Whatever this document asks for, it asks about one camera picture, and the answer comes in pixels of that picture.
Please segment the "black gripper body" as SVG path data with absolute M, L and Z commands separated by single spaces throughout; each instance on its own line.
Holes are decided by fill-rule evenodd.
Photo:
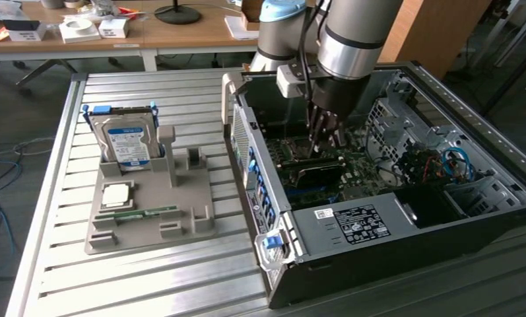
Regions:
M 368 85 L 371 75 L 356 80 L 338 77 L 315 79 L 312 103 L 320 109 L 332 112 L 339 118 L 347 118 L 354 111 Z

